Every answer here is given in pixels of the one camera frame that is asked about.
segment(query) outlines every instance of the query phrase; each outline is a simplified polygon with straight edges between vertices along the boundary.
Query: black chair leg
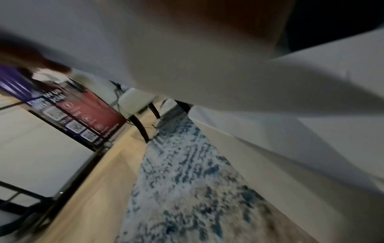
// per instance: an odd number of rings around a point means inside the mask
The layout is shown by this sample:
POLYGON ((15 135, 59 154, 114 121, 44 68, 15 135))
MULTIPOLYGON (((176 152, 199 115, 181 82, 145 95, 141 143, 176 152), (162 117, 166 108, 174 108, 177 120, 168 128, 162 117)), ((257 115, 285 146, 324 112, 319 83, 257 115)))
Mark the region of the black chair leg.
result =
POLYGON ((160 119, 160 114, 159 114, 159 112, 157 111, 155 105, 153 105, 153 103, 149 103, 148 107, 149 107, 149 109, 151 109, 151 111, 153 112, 153 114, 156 116, 156 119, 160 119))
POLYGON ((187 103, 184 103, 184 102, 181 102, 181 101, 178 101, 178 100, 175 100, 175 101, 181 107, 181 109, 183 109, 183 111, 185 111, 188 114, 188 112, 191 109, 191 107, 187 103))
POLYGON ((143 136, 144 138, 144 141, 146 143, 149 142, 149 137, 148 137, 148 133, 147 131, 145 130, 143 124, 140 122, 140 120, 135 116, 135 115, 132 115, 128 118, 128 120, 130 122, 133 123, 133 125, 135 125, 137 127, 137 129, 139 130, 140 134, 143 136))

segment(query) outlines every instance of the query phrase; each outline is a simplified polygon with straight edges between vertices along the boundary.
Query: qr code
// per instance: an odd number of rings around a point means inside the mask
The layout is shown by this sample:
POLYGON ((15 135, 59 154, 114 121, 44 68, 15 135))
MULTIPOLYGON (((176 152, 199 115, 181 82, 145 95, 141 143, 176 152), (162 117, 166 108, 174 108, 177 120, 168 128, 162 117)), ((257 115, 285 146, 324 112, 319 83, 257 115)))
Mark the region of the qr code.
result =
POLYGON ((92 132, 91 130, 85 130, 85 132, 83 132, 81 134, 81 137, 85 138, 86 140, 90 141, 90 142, 93 142, 95 141, 98 136, 96 135, 96 133, 92 132))
POLYGON ((85 129, 85 127, 76 120, 69 122, 65 127, 74 133, 81 133, 85 129))
POLYGON ((59 121, 67 116, 64 112, 62 112, 59 108, 56 106, 51 106, 50 108, 43 111, 43 114, 46 116, 52 118, 55 121, 59 121))

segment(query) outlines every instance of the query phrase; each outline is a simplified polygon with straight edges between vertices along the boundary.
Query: blue patterned rug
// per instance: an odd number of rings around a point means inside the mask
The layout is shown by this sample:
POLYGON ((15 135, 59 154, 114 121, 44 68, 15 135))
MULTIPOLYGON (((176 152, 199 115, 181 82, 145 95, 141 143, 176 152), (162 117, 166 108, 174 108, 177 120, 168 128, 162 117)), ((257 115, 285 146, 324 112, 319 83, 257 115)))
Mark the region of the blue patterned rug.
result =
POLYGON ((313 243, 174 107, 148 143, 117 243, 313 243))

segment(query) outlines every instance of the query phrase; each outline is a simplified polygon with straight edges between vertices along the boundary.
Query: poster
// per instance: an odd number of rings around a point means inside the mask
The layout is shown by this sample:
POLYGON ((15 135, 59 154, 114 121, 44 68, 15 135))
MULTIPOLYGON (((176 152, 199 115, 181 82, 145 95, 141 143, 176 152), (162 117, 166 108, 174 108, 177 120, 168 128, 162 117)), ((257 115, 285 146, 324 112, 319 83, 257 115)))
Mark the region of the poster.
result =
POLYGON ((31 113, 92 150, 126 122, 120 113, 79 83, 56 84, 31 77, 27 70, 0 66, 0 89, 26 102, 31 113))

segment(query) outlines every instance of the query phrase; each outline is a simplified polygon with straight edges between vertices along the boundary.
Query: wooden floor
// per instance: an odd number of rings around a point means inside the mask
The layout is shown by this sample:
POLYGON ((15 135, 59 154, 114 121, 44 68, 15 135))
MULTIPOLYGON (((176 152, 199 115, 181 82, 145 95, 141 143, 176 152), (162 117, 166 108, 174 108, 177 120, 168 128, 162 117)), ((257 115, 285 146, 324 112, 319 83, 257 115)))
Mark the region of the wooden floor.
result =
MULTIPOLYGON (((161 101, 155 103, 160 110, 161 101)), ((148 109, 138 116, 145 127, 156 118, 148 109)), ((153 137, 156 129, 146 129, 153 137)), ((36 243, 112 243, 136 181, 146 143, 128 125, 97 167, 36 243)))

